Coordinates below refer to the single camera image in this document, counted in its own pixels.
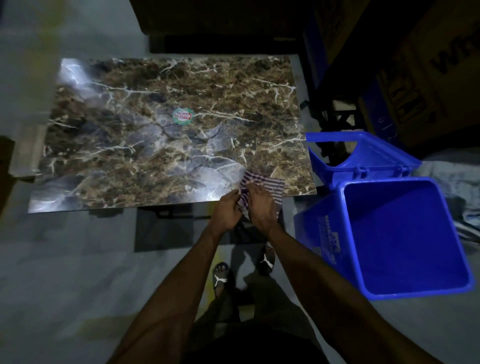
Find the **gray floor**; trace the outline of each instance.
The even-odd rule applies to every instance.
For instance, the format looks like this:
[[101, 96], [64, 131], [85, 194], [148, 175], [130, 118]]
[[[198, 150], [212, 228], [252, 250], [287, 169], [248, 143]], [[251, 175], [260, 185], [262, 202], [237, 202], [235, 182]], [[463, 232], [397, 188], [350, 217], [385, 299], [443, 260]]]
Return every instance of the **gray floor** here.
[[[19, 121], [46, 121], [61, 57], [148, 56], [128, 0], [42, 3], [5, 4], [0, 25], [2, 135], [13, 137]], [[292, 62], [302, 101], [306, 92], [298, 60]], [[303, 113], [302, 120], [315, 131], [308, 115]], [[16, 184], [0, 223], [1, 362], [104, 363], [133, 315], [197, 239], [205, 220], [178, 223], [175, 231], [183, 235], [184, 243], [175, 248], [168, 243], [175, 242], [172, 228], [168, 232], [156, 226], [152, 234], [167, 243], [149, 251], [145, 247], [152, 243], [145, 240], [138, 249], [136, 209], [117, 210], [114, 216], [87, 211], [28, 215], [30, 188]], [[293, 215], [302, 208], [292, 198], [284, 201], [285, 224], [292, 234]], [[209, 204], [198, 205], [194, 213], [201, 216], [210, 209]], [[242, 277], [253, 269], [251, 257], [258, 246], [231, 243], [229, 237], [222, 241], [215, 261], [230, 262], [241, 287]], [[468, 245], [465, 250], [480, 277], [479, 250]], [[273, 276], [298, 303], [279, 263]], [[211, 299], [208, 287], [200, 312]], [[374, 305], [392, 325], [445, 363], [478, 362], [478, 289]], [[321, 343], [331, 363], [343, 362]]]

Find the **pants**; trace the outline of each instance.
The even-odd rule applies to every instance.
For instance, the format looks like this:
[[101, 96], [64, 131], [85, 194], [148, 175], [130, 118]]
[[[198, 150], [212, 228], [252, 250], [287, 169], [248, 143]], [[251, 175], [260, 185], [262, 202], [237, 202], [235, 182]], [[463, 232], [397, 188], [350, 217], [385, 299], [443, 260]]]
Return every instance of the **pants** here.
[[261, 324], [311, 340], [322, 351], [308, 318], [300, 307], [290, 301], [274, 279], [261, 276], [255, 271], [245, 277], [245, 283], [255, 302], [253, 318], [240, 322], [238, 307], [230, 293], [223, 290], [193, 324], [188, 343], [189, 352], [197, 351], [220, 336], [251, 324]]

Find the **bin lid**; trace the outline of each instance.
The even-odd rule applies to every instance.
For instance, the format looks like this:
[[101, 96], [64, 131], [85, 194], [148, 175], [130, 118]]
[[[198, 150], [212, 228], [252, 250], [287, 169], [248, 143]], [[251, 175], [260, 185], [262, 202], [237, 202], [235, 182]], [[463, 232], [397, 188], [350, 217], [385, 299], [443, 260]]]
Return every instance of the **bin lid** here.
[[343, 181], [407, 177], [421, 161], [368, 132], [305, 133], [307, 142], [357, 142], [343, 163], [326, 165], [309, 147], [315, 174], [331, 190]]

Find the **blue trash bin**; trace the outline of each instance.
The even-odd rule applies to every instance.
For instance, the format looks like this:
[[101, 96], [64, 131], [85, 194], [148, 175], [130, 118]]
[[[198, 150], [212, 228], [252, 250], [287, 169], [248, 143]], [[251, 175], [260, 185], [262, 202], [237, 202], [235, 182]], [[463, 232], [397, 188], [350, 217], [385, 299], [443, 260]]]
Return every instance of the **blue trash bin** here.
[[[307, 133], [307, 141], [335, 141], [328, 134], [342, 137]], [[471, 290], [473, 276], [438, 185], [408, 176], [420, 161], [373, 135], [343, 134], [359, 142], [342, 165], [312, 159], [332, 191], [295, 215], [297, 239], [370, 300]]]

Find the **purple and white striped cloth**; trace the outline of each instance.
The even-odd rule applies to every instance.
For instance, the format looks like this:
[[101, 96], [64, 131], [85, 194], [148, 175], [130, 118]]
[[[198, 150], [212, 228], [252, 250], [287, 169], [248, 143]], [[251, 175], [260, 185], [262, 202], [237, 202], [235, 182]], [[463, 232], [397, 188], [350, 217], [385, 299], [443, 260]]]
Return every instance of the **purple and white striped cloth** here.
[[282, 209], [283, 203], [283, 188], [285, 186], [285, 180], [279, 180], [277, 178], [264, 177], [257, 173], [245, 171], [243, 178], [240, 182], [241, 197], [238, 201], [238, 205], [241, 207], [244, 216], [248, 219], [248, 190], [247, 181], [254, 181], [256, 184], [262, 184], [271, 194], [276, 205], [276, 217]]

